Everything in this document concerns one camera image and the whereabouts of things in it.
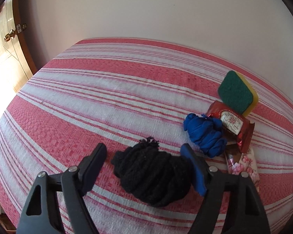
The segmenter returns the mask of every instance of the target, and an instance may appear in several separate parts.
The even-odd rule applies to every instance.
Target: fabric
[[[224,152],[227,139],[223,137],[221,119],[190,113],[183,121],[183,130],[188,131],[190,140],[208,157],[214,158]]]
[[[152,137],[142,139],[111,160],[122,188],[153,207],[182,199],[190,190],[191,163],[183,156],[159,151]]]
[[[89,39],[64,51],[20,90],[0,119],[0,202],[17,225],[36,175],[58,173],[105,143],[107,160],[84,197],[100,233],[187,233],[202,203],[185,198],[153,208],[126,193],[113,174],[118,150],[153,136],[179,155],[190,142],[188,113],[205,113],[229,70],[245,76],[259,96],[248,118],[260,175],[260,196],[272,233],[293,212],[293,103],[250,71],[192,48],[141,39]],[[207,159],[226,171],[223,156]],[[215,233],[225,219],[224,196]],[[59,197],[67,233],[69,218]]]

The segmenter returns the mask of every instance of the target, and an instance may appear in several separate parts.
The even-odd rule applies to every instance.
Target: white wall
[[[38,67],[77,41],[140,37],[241,64],[293,100],[293,17],[281,0],[20,0]]]

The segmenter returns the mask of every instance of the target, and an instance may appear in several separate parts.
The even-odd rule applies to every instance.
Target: red wrapper
[[[254,131],[254,123],[219,101],[211,104],[206,115],[221,119],[225,136],[237,142],[241,153],[247,153]]]

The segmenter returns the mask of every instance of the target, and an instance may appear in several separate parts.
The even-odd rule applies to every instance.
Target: red and white striped blanket
[[[100,233],[187,233],[202,202],[193,189],[165,208],[152,208],[127,194],[110,163],[117,150],[154,136],[178,155],[189,143],[182,123],[219,100],[229,70],[242,73],[259,96],[249,115],[251,146],[260,173],[260,196],[272,233],[293,212],[293,103],[250,71],[192,48],[141,39],[82,40],[31,78],[0,120],[0,202],[17,225],[38,172],[66,170],[103,142],[108,157],[85,197]],[[224,157],[207,159],[226,170]],[[228,197],[215,233],[221,231]],[[73,233],[63,198],[60,211]]]

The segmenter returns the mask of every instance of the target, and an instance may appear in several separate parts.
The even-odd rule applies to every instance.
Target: brass door knob
[[[8,42],[8,41],[10,41],[10,39],[14,39],[16,35],[17,35],[17,32],[15,32],[15,31],[12,29],[10,33],[8,33],[7,35],[5,35],[5,37],[4,37],[4,42]]]

